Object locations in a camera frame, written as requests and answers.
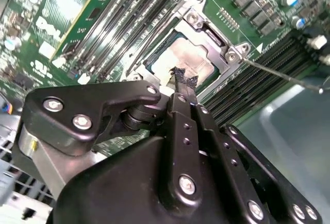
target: black metal bracket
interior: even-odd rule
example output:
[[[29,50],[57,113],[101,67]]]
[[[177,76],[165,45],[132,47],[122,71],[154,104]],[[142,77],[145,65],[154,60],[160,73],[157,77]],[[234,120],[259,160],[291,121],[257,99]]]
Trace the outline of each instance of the black metal bracket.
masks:
[[[160,97],[159,91],[146,81],[37,89],[27,95],[21,120],[38,139],[65,154],[79,156],[95,143],[113,138],[113,128],[124,110],[156,104]],[[43,103],[48,99],[60,101],[63,110],[47,110]],[[89,129],[74,126],[73,118],[80,114],[90,118]]]
[[[278,222],[322,223],[311,203],[236,127],[226,125],[221,131],[230,137],[262,204]]]

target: dimm slot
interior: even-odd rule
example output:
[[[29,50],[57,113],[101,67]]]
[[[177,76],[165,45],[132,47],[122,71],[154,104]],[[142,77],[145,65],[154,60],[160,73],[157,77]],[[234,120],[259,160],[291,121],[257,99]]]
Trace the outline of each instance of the dimm slot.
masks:
[[[145,31],[145,29],[147,29],[149,23],[151,21],[153,21],[159,14],[159,10],[162,10],[165,6],[166,6],[166,1],[167,0],[160,0],[158,2],[158,7],[154,7],[152,10],[154,10],[154,12],[152,13],[152,15],[150,15],[150,17],[144,18],[142,23],[142,26],[140,26],[140,28],[138,30],[136,30],[134,36],[130,36],[131,39],[128,39],[125,41],[124,45],[122,46],[122,50],[117,52],[113,57],[112,60],[110,61],[110,64],[108,64],[106,66],[106,68],[103,70],[103,73],[101,73],[97,79],[97,82],[102,82],[107,75],[109,75],[111,73],[111,71],[113,70],[113,68],[115,67],[116,64],[118,64],[118,62],[121,60],[121,58],[124,56],[124,54],[126,53],[126,51],[133,46],[136,41],[138,40],[138,38],[143,34],[143,32]]]
[[[97,56],[97,60],[87,67],[88,71],[91,70],[92,68],[99,68],[103,64],[104,60],[109,55],[109,53],[113,50],[113,48],[116,46],[116,44],[132,28],[132,26],[136,22],[136,19],[139,16],[141,16],[142,14],[144,14],[145,10],[147,8],[149,8],[150,1],[152,1],[152,0],[140,0],[140,3],[135,8],[133,14],[128,19],[126,19],[125,22],[121,25],[122,29],[118,30],[118,31],[116,31],[116,33],[114,33],[114,36],[111,38],[111,40],[109,41],[108,45],[103,50],[101,55]]]
[[[74,51],[73,57],[78,55],[79,52],[85,48],[89,39],[92,37],[93,33],[95,32],[95,30],[99,27],[101,22],[109,15],[109,13],[113,13],[113,12],[116,13],[118,11],[118,9],[120,9],[120,7],[117,7],[117,9],[112,10],[117,1],[118,0],[111,0],[109,2],[109,4],[106,6],[106,8],[101,13],[100,17],[95,21],[95,23],[93,24],[91,29],[88,31],[88,33],[86,34],[84,39],[78,44],[77,48]]]
[[[86,52],[80,57],[80,64],[83,64],[84,67],[86,67],[88,64],[92,63],[95,59],[94,54],[97,49],[101,46],[107,35],[116,27],[118,21],[122,18],[127,8],[130,7],[133,2],[134,0],[124,0],[124,2],[119,6],[117,12],[111,15],[110,19],[104,25],[104,28],[101,32],[99,32],[100,35],[95,36],[94,41],[91,43],[89,48],[86,49]]]

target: motherboard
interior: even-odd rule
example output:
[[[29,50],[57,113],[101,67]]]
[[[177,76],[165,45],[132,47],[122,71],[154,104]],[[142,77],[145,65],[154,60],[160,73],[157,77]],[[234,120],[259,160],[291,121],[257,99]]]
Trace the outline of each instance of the motherboard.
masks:
[[[169,83],[170,70],[179,67],[185,68],[187,77],[198,77],[198,99],[214,109],[219,124],[240,119],[251,106],[283,87],[242,59],[287,70],[299,78],[320,63],[313,50],[327,44],[318,38],[306,48],[299,36],[312,26],[329,28],[330,20],[330,0],[4,2],[0,5],[0,93],[14,112],[20,111],[26,94],[35,88],[141,79],[161,88]],[[313,60],[301,56],[300,64],[295,59],[299,52]],[[235,115],[220,112],[238,101],[238,94],[248,94],[242,84],[252,78],[253,85],[262,83],[261,88],[244,88],[268,95],[251,100],[253,105]],[[276,87],[263,91],[265,80],[276,82]],[[225,98],[228,103],[219,108]],[[145,135],[142,131],[120,137],[100,148],[113,154]]]

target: screw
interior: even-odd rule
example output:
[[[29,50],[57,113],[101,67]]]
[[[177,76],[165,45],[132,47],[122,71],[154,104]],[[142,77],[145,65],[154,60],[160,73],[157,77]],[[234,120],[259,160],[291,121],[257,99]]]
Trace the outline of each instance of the screw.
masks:
[[[318,216],[315,214],[314,210],[311,209],[311,207],[306,206],[306,211],[308,213],[308,215],[313,219],[313,220],[317,220]]]
[[[229,130],[231,131],[232,134],[237,135],[237,131],[232,126],[229,126]]]
[[[157,90],[155,90],[154,87],[149,86],[149,87],[147,87],[146,89],[147,89],[150,93],[152,93],[152,94],[156,94],[156,93],[157,93]]]
[[[92,127],[92,120],[83,114],[75,116],[72,120],[72,123],[79,130],[88,130]]]
[[[47,99],[43,103],[43,107],[50,112],[59,112],[63,110],[63,104],[57,99]]]
[[[206,109],[205,107],[201,107],[201,110],[202,110],[202,112],[203,112],[204,114],[208,114],[208,111],[207,111],[207,109]]]
[[[181,176],[179,178],[179,185],[184,193],[187,195],[192,195],[196,191],[194,182],[187,176]]]
[[[300,219],[305,219],[305,214],[304,214],[304,212],[301,210],[301,208],[300,207],[298,207],[297,205],[292,205],[292,207],[293,207],[293,210],[294,210],[294,212],[295,212],[295,214],[300,218]]]
[[[249,209],[250,209],[252,215],[256,219],[258,219],[258,220],[263,219],[263,212],[262,212],[261,208],[259,207],[259,205],[256,202],[250,201],[249,202]]]
[[[190,24],[196,24],[198,22],[198,15],[196,13],[190,13],[187,15],[187,21]]]

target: green circuit board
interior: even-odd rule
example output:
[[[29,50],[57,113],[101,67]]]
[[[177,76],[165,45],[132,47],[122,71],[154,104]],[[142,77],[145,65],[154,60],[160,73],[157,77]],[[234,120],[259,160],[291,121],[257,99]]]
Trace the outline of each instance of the green circuit board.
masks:
[[[180,1],[166,0],[161,3],[162,0],[148,0],[149,3],[146,4],[149,5],[149,10],[146,9],[145,12],[139,9],[139,2],[142,3],[143,0],[132,2],[135,6],[131,5],[130,12],[140,14],[136,20],[148,22],[141,28],[138,22],[128,22],[128,11],[122,13],[122,18],[117,20],[117,31],[122,31],[122,36],[111,41],[116,42],[116,45],[125,45],[132,34],[136,35],[136,39],[129,47],[112,48],[103,57],[104,60],[98,62],[100,69],[94,70],[86,65],[77,69],[78,60],[70,53],[81,41],[85,41],[87,48],[93,45],[102,31],[96,30],[86,39],[88,33],[93,25],[100,21],[100,17],[106,13],[111,15],[111,7],[115,7],[120,0],[9,0],[2,13],[0,25],[1,93],[11,100],[23,101],[26,94],[35,88],[95,83],[105,72],[107,64],[111,64],[113,58],[118,55],[119,61],[105,74],[104,81],[119,81],[124,68],[130,62],[129,54],[143,44],[161,23],[161,18],[171,12]],[[299,0],[292,7],[283,6],[282,0],[265,2],[271,4],[271,7],[267,9],[267,20],[262,25],[253,23],[254,15],[244,13],[248,7],[247,3],[240,7],[238,0],[206,0],[203,13],[234,45],[248,42],[251,51],[247,58],[254,60],[293,29],[293,16],[303,17],[307,26],[317,22],[319,14],[329,6],[328,0]],[[150,15],[153,8],[158,7],[161,9]],[[274,14],[277,14],[276,21],[272,20]],[[269,22],[276,25],[269,31],[263,30],[264,24]],[[131,26],[128,30],[123,30],[121,24]],[[95,50],[96,57],[102,55],[108,47],[106,40],[100,43]],[[54,63],[60,58],[65,60],[60,64]],[[86,73],[90,74],[89,80],[79,82],[80,77]],[[217,91],[219,90],[215,88],[210,95]],[[112,154],[134,141],[135,139],[119,139],[111,143],[111,147],[104,149]]]

